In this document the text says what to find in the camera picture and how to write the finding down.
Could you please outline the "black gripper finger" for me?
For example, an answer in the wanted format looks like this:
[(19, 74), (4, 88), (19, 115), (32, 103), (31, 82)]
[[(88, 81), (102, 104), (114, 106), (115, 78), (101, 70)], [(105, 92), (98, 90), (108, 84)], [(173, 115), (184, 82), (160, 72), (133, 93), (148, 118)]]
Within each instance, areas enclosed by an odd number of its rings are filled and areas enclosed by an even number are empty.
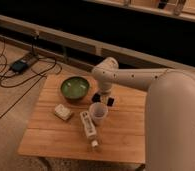
[(110, 106), (110, 107), (113, 106), (114, 102), (115, 102), (115, 99), (112, 97), (109, 97), (107, 99), (107, 106)]
[(101, 96), (98, 93), (95, 93), (92, 97), (93, 102), (100, 102), (101, 101)]

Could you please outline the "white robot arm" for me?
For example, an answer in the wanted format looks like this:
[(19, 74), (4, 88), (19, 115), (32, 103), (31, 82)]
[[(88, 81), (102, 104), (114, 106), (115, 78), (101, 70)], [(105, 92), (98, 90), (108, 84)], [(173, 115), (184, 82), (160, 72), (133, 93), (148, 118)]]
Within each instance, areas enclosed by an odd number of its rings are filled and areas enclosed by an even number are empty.
[(145, 91), (145, 170), (195, 171), (195, 70), (120, 69), (108, 57), (92, 69), (101, 93), (113, 83)]

